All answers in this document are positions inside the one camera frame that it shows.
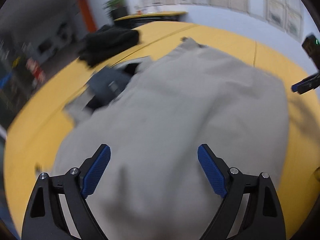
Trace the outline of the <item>grey jacket with black panels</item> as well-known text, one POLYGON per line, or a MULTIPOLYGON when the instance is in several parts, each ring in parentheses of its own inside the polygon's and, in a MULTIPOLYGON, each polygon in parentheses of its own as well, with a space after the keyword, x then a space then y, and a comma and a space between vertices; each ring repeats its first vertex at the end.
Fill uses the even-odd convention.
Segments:
POLYGON ((207 144, 245 174, 281 178, 289 117, 282 81, 185 40, 133 76, 108 106, 67 135, 52 172, 101 144, 111 160, 88 205, 109 239, 199 239, 221 198, 197 159, 207 144))

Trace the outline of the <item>red white sign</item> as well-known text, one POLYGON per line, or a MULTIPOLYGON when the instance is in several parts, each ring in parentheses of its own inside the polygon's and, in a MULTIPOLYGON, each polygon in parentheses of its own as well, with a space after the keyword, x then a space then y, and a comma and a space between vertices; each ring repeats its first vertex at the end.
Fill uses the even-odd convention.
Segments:
POLYGON ((31 72, 33 77, 35 77, 37 82, 45 82, 46 75, 36 60, 34 60, 33 58, 27 59, 26 68, 31 72))

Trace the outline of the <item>yellow side table black legs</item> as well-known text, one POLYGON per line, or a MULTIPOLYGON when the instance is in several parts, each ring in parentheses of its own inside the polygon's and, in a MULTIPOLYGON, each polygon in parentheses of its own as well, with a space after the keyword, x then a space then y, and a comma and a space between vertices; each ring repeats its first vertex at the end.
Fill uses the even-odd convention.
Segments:
POLYGON ((151 12, 147 14, 134 14, 127 15, 114 20, 114 24, 118 27, 124 28, 136 28, 138 26, 150 23, 150 22, 178 22, 182 16, 187 15, 186 11, 163 11, 163 12, 151 12))

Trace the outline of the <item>black folded garment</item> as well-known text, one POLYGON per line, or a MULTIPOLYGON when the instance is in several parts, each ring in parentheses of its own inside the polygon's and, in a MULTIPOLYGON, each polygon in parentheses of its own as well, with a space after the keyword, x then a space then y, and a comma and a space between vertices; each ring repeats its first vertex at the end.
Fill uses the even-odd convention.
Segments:
POLYGON ((140 33, 137 30, 103 25, 94 33, 87 34, 83 46, 78 52, 80 61, 92 68, 125 50, 139 44, 140 33))

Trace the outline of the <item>potted green plant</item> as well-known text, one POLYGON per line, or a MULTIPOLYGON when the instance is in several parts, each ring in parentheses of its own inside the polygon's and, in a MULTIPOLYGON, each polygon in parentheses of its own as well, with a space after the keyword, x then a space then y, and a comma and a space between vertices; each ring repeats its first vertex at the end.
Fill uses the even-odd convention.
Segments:
POLYGON ((109 0, 104 4, 103 9, 113 21, 129 14, 126 0, 109 0))

